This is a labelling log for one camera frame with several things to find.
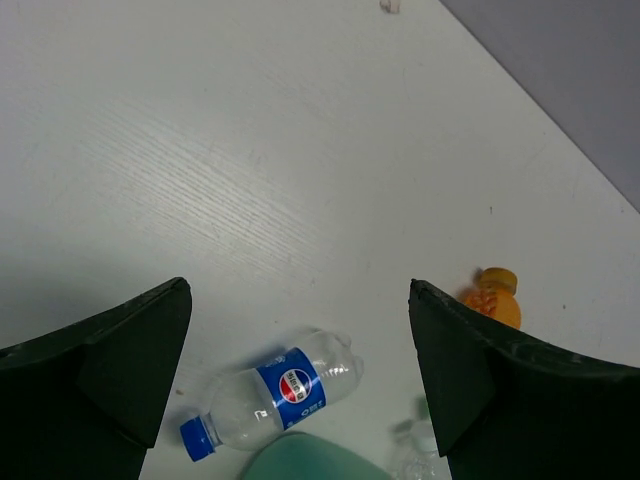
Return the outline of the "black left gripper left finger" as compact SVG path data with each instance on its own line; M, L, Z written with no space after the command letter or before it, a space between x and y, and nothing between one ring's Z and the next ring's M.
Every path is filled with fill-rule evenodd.
M171 279L1 351L4 479L136 479L155 446L192 313Z

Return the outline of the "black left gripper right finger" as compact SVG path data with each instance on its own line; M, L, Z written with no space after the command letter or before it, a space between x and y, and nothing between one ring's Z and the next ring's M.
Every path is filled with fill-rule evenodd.
M639 371L505 326L424 280L412 336L455 479L635 479Z

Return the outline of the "Aquafina clear plastic bottle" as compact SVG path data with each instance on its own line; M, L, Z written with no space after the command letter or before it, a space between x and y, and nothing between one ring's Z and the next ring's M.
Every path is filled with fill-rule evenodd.
M392 479L450 479L446 457L439 454L429 405L415 402L415 415L392 429L394 450L389 461Z

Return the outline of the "Pepsi clear plastic bottle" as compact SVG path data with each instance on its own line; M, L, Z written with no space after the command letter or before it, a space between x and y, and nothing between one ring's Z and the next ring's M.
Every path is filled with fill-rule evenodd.
M351 338L317 329L261 365L213 382L208 408L180 426L194 462L219 447L256 451L359 386L364 361Z

